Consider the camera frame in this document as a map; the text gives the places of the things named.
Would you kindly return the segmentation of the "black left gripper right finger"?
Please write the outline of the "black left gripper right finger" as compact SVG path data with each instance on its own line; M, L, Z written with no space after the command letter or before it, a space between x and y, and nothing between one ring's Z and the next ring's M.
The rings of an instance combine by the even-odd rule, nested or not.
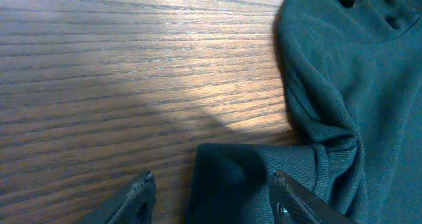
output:
M268 184L275 224L357 224L282 170Z

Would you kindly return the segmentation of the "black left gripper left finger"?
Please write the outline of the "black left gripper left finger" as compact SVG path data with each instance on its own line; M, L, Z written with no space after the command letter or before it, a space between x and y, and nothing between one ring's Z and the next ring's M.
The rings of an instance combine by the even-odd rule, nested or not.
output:
M144 171L77 224L151 224L156 185L151 171Z

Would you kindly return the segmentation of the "black t-shirt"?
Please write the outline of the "black t-shirt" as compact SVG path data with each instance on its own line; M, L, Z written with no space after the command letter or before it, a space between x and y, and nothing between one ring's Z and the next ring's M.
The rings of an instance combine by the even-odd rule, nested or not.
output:
M202 144L186 223L273 223L285 171L357 223L421 222L421 0L284 0L297 145Z

